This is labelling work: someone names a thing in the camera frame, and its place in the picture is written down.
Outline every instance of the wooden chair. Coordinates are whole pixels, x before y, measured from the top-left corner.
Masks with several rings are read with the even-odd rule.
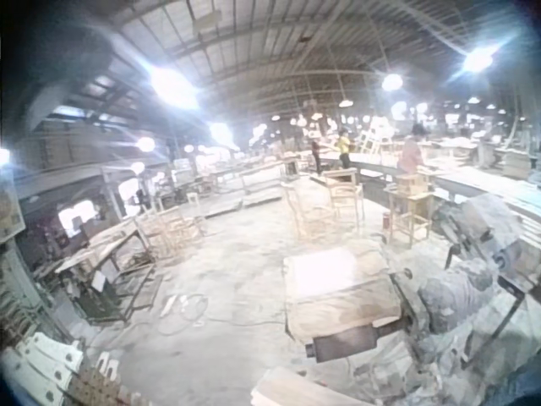
[[[315,239],[325,233],[327,226],[335,222],[334,213],[329,207],[313,206],[307,209],[294,186],[281,183],[281,187],[293,214],[298,239]]]
[[[361,200],[361,210],[364,221],[364,195],[363,184],[357,184],[357,169],[341,169],[323,172],[325,185],[331,197],[331,207],[336,218],[342,217],[344,210],[353,210],[355,213],[355,228],[359,230],[358,200]]]

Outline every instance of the concrete floor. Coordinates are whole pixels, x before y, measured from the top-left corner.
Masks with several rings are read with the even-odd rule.
[[[326,202],[326,192],[318,184],[307,178],[295,184],[303,191],[306,204]],[[223,200],[228,198],[231,196],[222,196]],[[284,332],[281,265],[289,255],[337,246],[355,253],[360,239],[381,231],[385,208],[365,200],[365,210],[360,234],[344,225],[309,244],[294,238],[284,200],[207,220],[209,235],[199,246],[187,249],[182,259],[164,261],[158,267],[157,272],[165,278],[154,307],[134,314],[127,326],[119,323],[104,328],[91,341],[89,355],[97,358],[103,349],[111,350],[112,356],[120,359],[122,382],[165,406],[249,404],[254,385],[266,370],[278,365],[308,370],[310,378],[362,398],[354,371],[378,349],[350,357],[349,362],[339,359],[316,365],[306,359],[304,348]],[[405,248],[405,239],[394,243],[392,249],[400,266],[409,266],[420,283],[431,272],[442,270],[448,246],[438,236],[431,236],[412,250]],[[161,319],[167,299],[174,294],[185,296],[184,305],[177,300],[172,313]],[[504,308],[508,302],[497,301]],[[541,332],[523,330],[532,317],[541,320],[540,307],[528,302],[526,309],[515,315],[516,326],[512,322],[505,330],[509,334],[498,344],[518,346],[521,353],[504,351],[485,360],[481,372],[468,371],[450,378],[456,402],[448,404],[478,404],[479,399],[474,399],[482,396],[486,385],[502,379],[539,349]],[[484,325],[494,328],[497,316],[485,319]],[[491,373],[486,374],[485,367]]]

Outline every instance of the ceiling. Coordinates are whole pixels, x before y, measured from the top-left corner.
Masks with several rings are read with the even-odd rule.
[[[380,84],[401,74],[411,94],[457,91],[454,73],[474,47],[504,42],[484,80],[509,86],[505,61],[524,58],[534,37],[520,9],[497,0],[115,0],[90,2],[112,60],[71,92],[53,118],[199,130],[219,118],[287,119],[304,106],[336,110],[381,104]],[[148,67],[177,69],[199,89],[196,113],[163,107]]]

